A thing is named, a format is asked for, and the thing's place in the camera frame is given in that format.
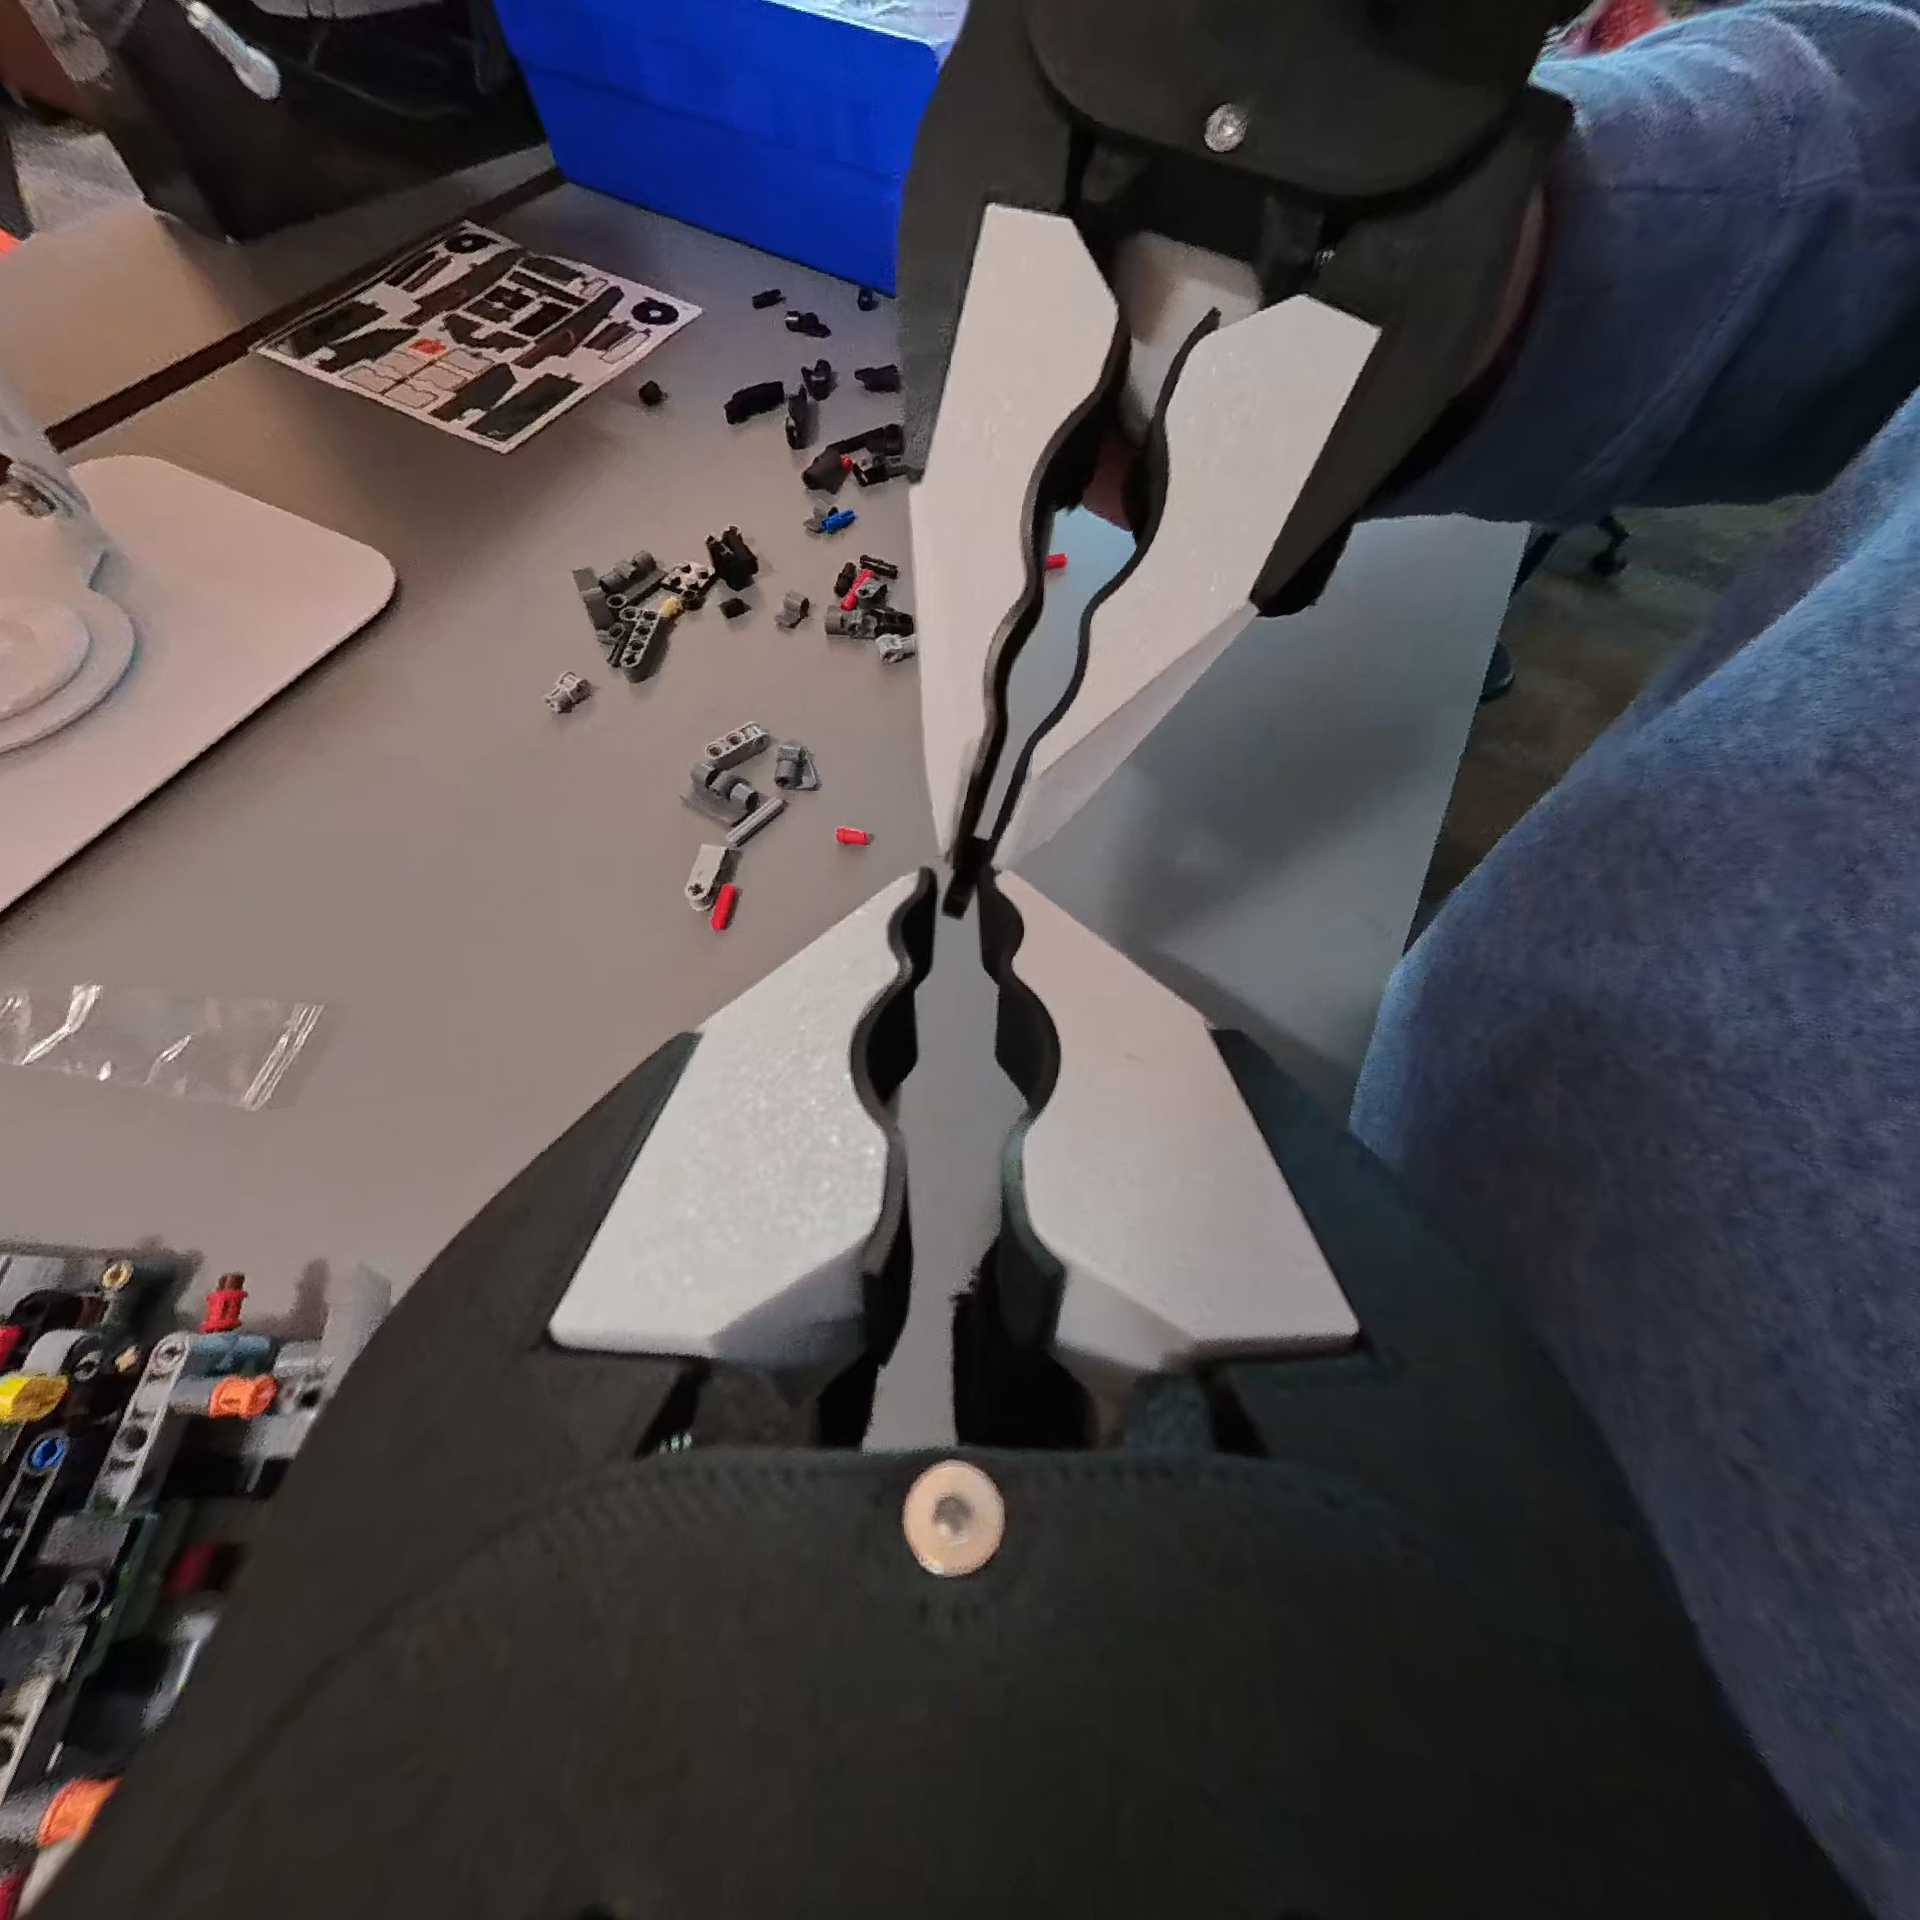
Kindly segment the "person's right forearm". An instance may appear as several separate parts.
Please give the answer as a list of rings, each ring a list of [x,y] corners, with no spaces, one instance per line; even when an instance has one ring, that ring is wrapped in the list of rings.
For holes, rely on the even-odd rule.
[[[1572,125],[1517,323],[1382,511],[1915,527],[1915,4],[1727,7],[1541,82]]]

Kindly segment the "blue storage bin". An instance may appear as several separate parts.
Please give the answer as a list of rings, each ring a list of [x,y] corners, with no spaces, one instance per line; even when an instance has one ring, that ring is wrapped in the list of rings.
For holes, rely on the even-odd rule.
[[[563,177],[879,294],[964,3],[497,3]]]

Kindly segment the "scattered loose lego pieces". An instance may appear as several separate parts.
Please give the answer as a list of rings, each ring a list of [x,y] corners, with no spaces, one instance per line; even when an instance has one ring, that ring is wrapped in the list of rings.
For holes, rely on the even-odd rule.
[[[618,469],[588,469],[585,441],[554,469],[567,493],[542,502],[567,505],[572,533],[588,515],[620,534],[618,566],[574,579],[598,691],[557,689],[567,715],[523,763],[547,817],[522,916],[554,946],[644,932],[677,950],[669,899],[724,929],[740,862],[756,908],[807,922],[863,891],[839,879],[860,860],[943,862],[907,517],[923,463],[905,454],[897,367],[874,359],[891,343],[874,316],[834,318],[820,351],[811,333],[778,346],[767,316],[715,310],[613,420]],[[997,781],[1017,771],[1013,670],[979,884]]]

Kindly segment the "lego sticker sheet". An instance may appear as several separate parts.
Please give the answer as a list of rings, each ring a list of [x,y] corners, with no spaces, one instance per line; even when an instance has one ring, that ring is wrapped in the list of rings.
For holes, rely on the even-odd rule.
[[[700,316],[681,294],[461,222],[310,306],[254,354],[510,452]]]

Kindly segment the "white desk stand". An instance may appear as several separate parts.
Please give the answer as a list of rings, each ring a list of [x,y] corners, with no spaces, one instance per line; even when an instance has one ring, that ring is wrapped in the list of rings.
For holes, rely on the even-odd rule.
[[[146,454],[71,466],[2,389],[2,908],[395,594],[372,547]]]

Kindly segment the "lego car chassis model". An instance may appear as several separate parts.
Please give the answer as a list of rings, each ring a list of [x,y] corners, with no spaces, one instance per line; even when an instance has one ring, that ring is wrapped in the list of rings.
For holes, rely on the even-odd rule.
[[[31,1909],[201,1668],[306,1435],[394,1308],[359,1267],[313,1335],[135,1249],[2,1253],[2,1893]]]

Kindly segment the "small empty clear bag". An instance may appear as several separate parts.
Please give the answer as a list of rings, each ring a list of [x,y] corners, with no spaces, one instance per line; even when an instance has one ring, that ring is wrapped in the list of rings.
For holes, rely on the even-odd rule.
[[[137,1089],[237,1114],[267,1109],[327,1009],[105,983],[2,990],[2,1068]]]

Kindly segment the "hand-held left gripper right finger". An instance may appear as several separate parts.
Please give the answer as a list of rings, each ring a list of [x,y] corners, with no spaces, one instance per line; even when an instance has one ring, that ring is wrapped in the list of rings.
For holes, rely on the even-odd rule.
[[[1007,1380],[1351,1354],[1359,1318],[1212,1022],[1022,878],[975,894],[994,1059],[1022,1098],[987,1290]]]

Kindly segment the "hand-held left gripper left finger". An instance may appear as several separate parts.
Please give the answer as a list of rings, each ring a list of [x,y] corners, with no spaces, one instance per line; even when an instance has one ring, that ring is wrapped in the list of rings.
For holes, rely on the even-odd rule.
[[[909,1308],[897,1094],[938,922],[909,870],[698,1029],[547,1333],[698,1361],[860,1444]]]

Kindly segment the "dark bulky bag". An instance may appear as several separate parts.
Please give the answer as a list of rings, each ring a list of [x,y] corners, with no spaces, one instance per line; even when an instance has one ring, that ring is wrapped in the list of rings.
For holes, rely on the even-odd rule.
[[[156,210],[251,242],[545,143],[490,3],[76,4]]]

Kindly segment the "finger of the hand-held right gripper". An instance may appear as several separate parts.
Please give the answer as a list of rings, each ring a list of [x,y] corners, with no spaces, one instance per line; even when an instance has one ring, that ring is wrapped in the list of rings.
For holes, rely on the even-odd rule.
[[[954,874],[979,862],[1068,447],[1114,395],[1119,359],[1118,299],[1081,230],[1059,213],[987,205],[907,498],[927,799]]]
[[[1254,621],[1258,579],[1378,338],[1307,294],[1194,333],[1147,441],[1159,518],[1089,602],[1077,689],[1034,735],[997,868],[1068,828]]]

